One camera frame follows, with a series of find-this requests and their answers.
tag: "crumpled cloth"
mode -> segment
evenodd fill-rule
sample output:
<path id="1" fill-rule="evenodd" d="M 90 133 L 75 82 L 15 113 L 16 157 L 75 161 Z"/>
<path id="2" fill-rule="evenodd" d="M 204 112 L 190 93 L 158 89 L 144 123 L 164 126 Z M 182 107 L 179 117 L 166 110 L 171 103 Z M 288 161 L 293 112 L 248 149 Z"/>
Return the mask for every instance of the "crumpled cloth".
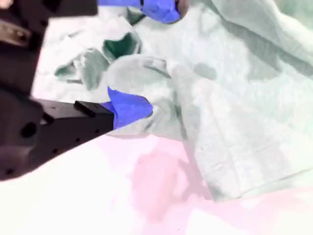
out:
<path id="1" fill-rule="evenodd" d="M 142 54 L 110 64 L 92 95 L 74 94 L 73 87 L 84 86 L 68 84 L 70 95 L 54 99 L 104 102 L 107 86 L 146 97 L 153 114 L 110 134 L 152 133 L 183 141 L 216 201 L 311 186 L 310 28 L 272 0 L 190 3 L 174 25 L 147 18 L 134 25 Z M 105 22 L 125 23 L 103 14 Z M 56 80 L 42 68 L 36 82 Z M 39 89 L 35 83 L 34 94 Z"/>

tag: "mint green cloth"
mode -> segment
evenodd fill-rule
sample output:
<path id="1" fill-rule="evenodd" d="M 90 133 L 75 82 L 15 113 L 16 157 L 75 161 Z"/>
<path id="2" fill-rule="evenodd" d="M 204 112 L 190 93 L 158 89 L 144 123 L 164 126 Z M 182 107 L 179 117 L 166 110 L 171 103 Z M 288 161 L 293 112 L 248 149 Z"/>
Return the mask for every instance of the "mint green cloth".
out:
<path id="1" fill-rule="evenodd" d="M 312 186 L 312 32 L 279 9 L 273 0 L 193 0 L 173 25 L 145 18 L 132 27 L 105 9 L 96 18 L 54 21 L 33 94 L 104 102 L 110 86 L 146 97 L 153 115 L 111 135 L 184 141 L 216 201 Z M 64 36 L 65 23 L 68 35 L 72 25 L 83 32 L 80 43 Z M 92 92 L 54 76 L 66 61 L 130 31 L 142 54 L 114 60 Z"/>

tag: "pink cloth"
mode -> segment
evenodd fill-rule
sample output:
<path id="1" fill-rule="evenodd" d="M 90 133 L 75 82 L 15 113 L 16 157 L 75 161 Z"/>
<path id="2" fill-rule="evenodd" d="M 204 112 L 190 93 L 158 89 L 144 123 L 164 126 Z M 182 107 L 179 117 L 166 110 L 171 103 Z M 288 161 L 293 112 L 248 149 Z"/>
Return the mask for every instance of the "pink cloth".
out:
<path id="1" fill-rule="evenodd" d="M 313 190 L 215 204 L 182 143 L 102 136 L 0 184 L 0 234 L 312 234 Z"/>

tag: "screw hole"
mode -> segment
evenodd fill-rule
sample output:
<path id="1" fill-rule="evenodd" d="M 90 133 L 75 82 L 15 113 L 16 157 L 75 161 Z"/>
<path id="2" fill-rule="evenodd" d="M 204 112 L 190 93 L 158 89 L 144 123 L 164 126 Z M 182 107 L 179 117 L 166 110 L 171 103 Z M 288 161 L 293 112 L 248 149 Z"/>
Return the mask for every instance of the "screw hole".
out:
<path id="1" fill-rule="evenodd" d="M 8 169 L 5 172 L 6 175 L 12 175 L 13 173 L 14 173 L 14 169 Z"/>
<path id="2" fill-rule="evenodd" d="M 48 21 L 40 21 L 40 24 L 41 24 L 43 27 L 47 27 L 47 26 L 48 26 Z"/>
<path id="3" fill-rule="evenodd" d="M 35 135 L 37 132 L 36 124 L 33 122 L 29 122 L 26 124 L 21 130 L 21 136 L 23 138 L 30 138 Z"/>

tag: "blue fingertip pad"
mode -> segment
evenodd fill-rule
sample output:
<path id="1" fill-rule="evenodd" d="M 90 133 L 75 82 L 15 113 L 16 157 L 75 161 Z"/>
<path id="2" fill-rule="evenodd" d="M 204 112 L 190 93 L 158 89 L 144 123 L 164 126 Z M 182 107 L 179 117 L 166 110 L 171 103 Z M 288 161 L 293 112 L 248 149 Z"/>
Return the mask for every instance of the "blue fingertip pad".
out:
<path id="1" fill-rule="evenodd" d="M 150 116 L 153 106 L 142 96 L 126 94 L 108 87 L 110 102 L 101 104 L 114 113 L 114 129 Z"/>

